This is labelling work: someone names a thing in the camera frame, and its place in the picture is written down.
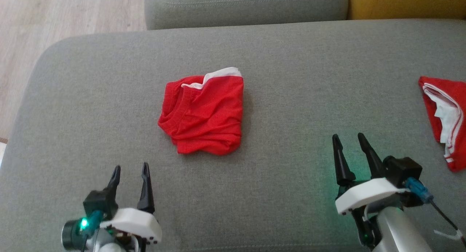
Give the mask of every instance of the red garment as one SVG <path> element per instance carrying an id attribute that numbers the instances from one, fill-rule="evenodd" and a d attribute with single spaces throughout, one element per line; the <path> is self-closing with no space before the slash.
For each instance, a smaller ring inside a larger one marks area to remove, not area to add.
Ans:
<path id="1" fill-rule="evenodd" d="M 243 86 L 234 67 L 168 83 L 158 125 L 180 154 L 229 154 L 241 143 Z"/>
<path id="2" fill-rule="evenodd" d="M 434 138 L 445 143 L 449 169 L 457 172 L 466 168 L 466 83 L 421 76 L 419 85 Z"/>

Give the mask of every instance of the white zip tie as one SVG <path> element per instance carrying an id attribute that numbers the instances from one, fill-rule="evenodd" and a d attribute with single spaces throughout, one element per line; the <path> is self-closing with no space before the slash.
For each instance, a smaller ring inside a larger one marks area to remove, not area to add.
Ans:
<path id="1" fill-rule="evenodd" d="M 434 233 L 439 235 L 439 236 L 446 237 L 447 239 L 453 239 L 453 240 L 460 240 L 463 237 L 463 233 L 461 233 L 460 230 L 456 230 L 456 235 L 455 236 L 447 235 L 447 234 L 442 233 L 442 232 L 437 231 L 437 230 L 434 230 Z"/>

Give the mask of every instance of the gray sofa seat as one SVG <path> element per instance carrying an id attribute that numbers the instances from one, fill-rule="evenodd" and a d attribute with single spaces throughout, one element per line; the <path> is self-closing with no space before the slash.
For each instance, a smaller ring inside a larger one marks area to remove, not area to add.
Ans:
<path id="1" fill-rule="evenodd" d="M 148 30 L 345 20 L 348 0 L 145 0 Z"/>
<path id="2" fill-rule="evenodd" d="M 466 22 L 329 21 L 82 36 L 50 47 L 25 92 L 0 168 L 0 245 L 59 252 L 65 221 L 122 166 L 135 207 L 150 164 L 163 242 L 148 251 L 365 251 L 336 212 L 331 136 L 369 178 L 357 133 L 383 158 L 409 156 L 459 227 L 466 174 L 434 141 L 421 75 L 466 81 Z M 165 84 L 236 66 L 243 139 L 227 156 L 180 155 L 157 126 Z M 407 209 L 436 252 L 461 244 L 429 206 Z"/>

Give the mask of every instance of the red and white clothing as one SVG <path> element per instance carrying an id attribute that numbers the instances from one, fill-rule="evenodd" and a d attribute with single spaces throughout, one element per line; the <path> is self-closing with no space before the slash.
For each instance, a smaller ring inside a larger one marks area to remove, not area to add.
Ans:
<path id="1" fill-rule="evenodd" d="M 445 144 L 449 169 L 457 172 L 466 168 L 466 83 L 421 76 L 419 85 L 434 138 Z"/>
<path id="2" fill-rule="evenodd" d="M 231 153 L 241 143 L 243 87 L 235 67 L 168 83 L 158 125 L 180 154 Z"/>

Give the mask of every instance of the yellow cushion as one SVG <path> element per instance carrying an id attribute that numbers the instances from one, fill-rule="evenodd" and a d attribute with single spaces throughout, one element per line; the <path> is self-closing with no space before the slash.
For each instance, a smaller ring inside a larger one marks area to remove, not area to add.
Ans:
<path id="1" fill-rule="evenodd" d="M 349 0 L 348 19 L 466 19 L 466 0 Z"/>

